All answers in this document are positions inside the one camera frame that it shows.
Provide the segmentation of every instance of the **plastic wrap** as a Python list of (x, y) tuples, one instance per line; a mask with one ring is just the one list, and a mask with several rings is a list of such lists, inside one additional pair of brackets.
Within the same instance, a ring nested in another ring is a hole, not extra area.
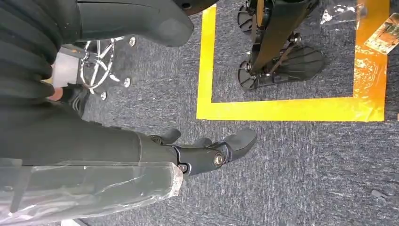
[(352, 23), (354, 29), (359, 28), (360, 19), (367, 16), (367, 7), (364, 3), (353, 0), (328, 0), (324, 2), (321, 26), (333, 26), (342, 23)]
[(178, 195), (183, 181), (171, 162), (21, 163), (0, 160), (0, 225), (98, 217), (142, 207)]

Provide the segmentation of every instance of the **screw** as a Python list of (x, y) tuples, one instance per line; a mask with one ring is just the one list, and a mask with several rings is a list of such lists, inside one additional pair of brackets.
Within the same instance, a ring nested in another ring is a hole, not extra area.
[(123, 82), (123, 86), (125, 88), (128, 88), (131, 84), (131, 79), (130, 78), (125, 78), (125, 81)]
[(183, 173), (187, 172), (187, 166), (186, 165), (179, 165), (179, 170)]
[(133, 46), (135, 46), (135, 44), (136, 44), (136, 38), (135, 37), (131, 37), (130, 40), (129, 40), (129, 45), (131, 47), (133, 47)]
[(221, 167), (224, 162), (224, 157), (222, 156), (222, 154), (218, 153), (215, 155), (213, 162), (214, 162), (215, 166)]
[(252, 69), (252, 65), (250, 63), (247, 63), (247, 72), (249, 72)]
[(105, 100), (107, 98), (107, 92), (102, 92), (100, 97), (102, 100)]

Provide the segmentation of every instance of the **yellow tape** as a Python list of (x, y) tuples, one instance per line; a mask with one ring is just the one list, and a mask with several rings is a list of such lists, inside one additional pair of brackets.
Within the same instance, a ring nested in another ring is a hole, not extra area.
[(389, 16), (389, 0), (368, 9), (356, 32), (353, 97), (212, 103), (216, 5), (202, 15), (197, 119), (241, 121), (383, 121), (387, 56), (364, 45)]

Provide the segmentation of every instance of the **black shoe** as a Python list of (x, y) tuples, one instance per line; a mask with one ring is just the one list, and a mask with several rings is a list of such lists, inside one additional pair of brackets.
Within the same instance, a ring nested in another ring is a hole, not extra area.
[(67, 87), (63, 87), (63, 96), (59, 101), (71, 106), (82, 117), (89, 95), (90, 91), (87, 87), (81, 84), (68, 83)]

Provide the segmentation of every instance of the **black foot plate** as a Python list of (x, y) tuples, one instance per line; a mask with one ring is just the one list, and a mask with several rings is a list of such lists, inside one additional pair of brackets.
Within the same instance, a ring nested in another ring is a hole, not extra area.
[(237, 23), (241, 31), (246, 34), (251, 34), (252, 16), (248, 13), (246, 6), (241, 6), (237, 14)]
[(265, 68), (263, 73), (251, 75), (247, 72), (247, 61), (241, 63), (238, 71), (238, 81), (244, 89), (255, 89), (262, 86), (275, 85), (286, 82), (305, 81), (313, 78), (324, 66), (322, 53), (309, 46), (296, 46), (273, 72), (273, 67)]

